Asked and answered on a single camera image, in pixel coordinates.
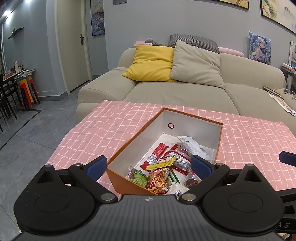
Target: shelf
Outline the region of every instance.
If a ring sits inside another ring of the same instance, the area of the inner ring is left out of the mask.
[[[8,38],[8,39],[11,39],[11,38],[13,38],[14,36],[16,36],[21,30],[22,30],[23,28],[18,28],[16,31],[14,31],[13,33],[12,33],[12,35],[10,35],[10,37]]]

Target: gray tile floor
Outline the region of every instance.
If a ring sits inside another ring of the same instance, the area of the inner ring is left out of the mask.
[[[14,202],[76,125],[80,88],[61,101],[44,101],[32,107],[39,111],[16,110],[17,120],[5,120],[0,114],[4,130],[4,133],[0,131],[1,241],[10,241],[19,234],[13,213]]]

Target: gray houndstooth pillow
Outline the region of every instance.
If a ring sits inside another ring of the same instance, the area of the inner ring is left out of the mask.
[[[173,34],[170,36],[170,42],[168,45],[174,48],[178,39],[191,46],[220,54],[220,50],[215,41],[194,35]]]

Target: orange box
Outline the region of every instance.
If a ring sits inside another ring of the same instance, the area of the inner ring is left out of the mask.
[[[216,162],[223,124],[196,115],[162,108],[108,161],[107,174],[114,189],[120,194],[156,195],[130,181],[128,168],[142,170],[140,165],[162,142],[170,148],[180,143],[179,136],[192,137]],[[185,176],[175,171],[182,183]]]

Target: doorway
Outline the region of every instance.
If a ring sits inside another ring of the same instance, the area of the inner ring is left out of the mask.
[[[84,0],[56,0],[56,14],[60,60],[70,92],[91,80]]]

